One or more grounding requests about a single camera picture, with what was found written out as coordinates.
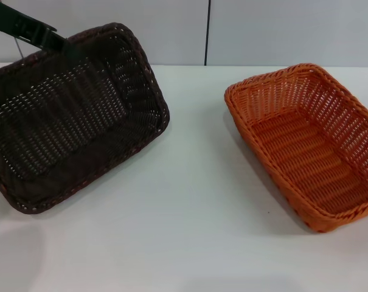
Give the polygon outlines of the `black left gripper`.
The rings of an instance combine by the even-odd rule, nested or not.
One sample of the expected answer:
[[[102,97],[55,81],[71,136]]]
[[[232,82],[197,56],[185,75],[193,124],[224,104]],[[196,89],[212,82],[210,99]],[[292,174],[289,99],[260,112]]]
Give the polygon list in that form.
[[[66,55],[71,44],[56,34],[53,27],[23,15],[0,16],[0,31],[42,50],[54,50]]]

